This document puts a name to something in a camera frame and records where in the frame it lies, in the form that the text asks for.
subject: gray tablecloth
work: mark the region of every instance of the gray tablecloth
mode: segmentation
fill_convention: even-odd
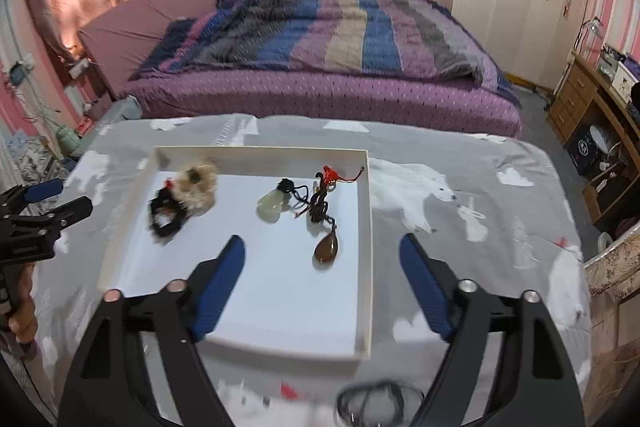
[[[154,146],[184,144],[358,148],[371,158],[372,356],[361,363],[308,362],[199,344],[239,427],[335,425],[335,396],[354,381],[398,378],[428,389],[447,345],[427,327],[399,266],[398,244],[408,230],[458,277],[474,279],[489,292],[539,291],[578,382],[586,384],[591,341],[580,242],[556,171],[542,150],[515,139],[382,123],[223,115],[105,127],[66,181],[61,202],[86,194],[95,208],[90,219],[63,233],[55,259],[36,271],[42,357],[31,369],[54,403],[100,298],[102,258],[127,191]],[[492,334],[467,419],[482,412],[498,341]],[[175,421],[155,339],[145,335],[145,345],[160,409]],[[292,397],[297,400],[283,399]]]

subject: headboard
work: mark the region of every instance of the headboard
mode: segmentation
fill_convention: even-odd
[[[78,33],[110,93],[118,98],[127,79],[162,39],[169,22],[199,17],[215,5],[216,0],[128,0]]]

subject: screw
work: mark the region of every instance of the screw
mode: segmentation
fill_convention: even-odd
[[[120,290],[108,290],[102,296],[105,302],[115,302],[120,300],[120,297],[122,297]]]
[[[527,290],[522,294],[522,296],[527,302],[530,302],[532,304],[535,304],[536,302],[540,302],[540,294],[536,291]]]
[[[187,288],[187,281],[184,279],[174,279],[166,286],[166,288],[171,293],[178,293]]]
[[[478,291],[478,283],[476,281],[472,281],[471,279],[463,279],[458,282],[458,289],[463,291],[464,293],[474,293]]]

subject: blue gripper pad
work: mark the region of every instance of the blue gripper pad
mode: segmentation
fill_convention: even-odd
[[[196,317],[191,326],[194,342],[201,341],[207,333],[216,329],[231,292],[244,267],[244,242],[233,238],[196,303]]]
[[[454,333],[449,321],[449,301],[409,235],[400,241],[400,264],[431,331],[448,341]]]
[[[35,203],[37,201],[46,200],[52,196],[57,196],[62,192],[62,180],[51,180],[33,187],[28,187],[24,192],[24,201],[27,203]]]

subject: gray floor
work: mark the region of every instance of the gray floor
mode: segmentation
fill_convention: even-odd
[[[575,170],[569,154],[558,142],[556,135],[546,123],[545,101],[530,90],[517,89],[522,102],[522,139],[546,151],[556,166],[562,187],[574,213],[575,226],[582,240],[582,253],[587,261],[598,251],[597,240],[600,232],[591,224],[587,206],[582,198],[586,180]]]

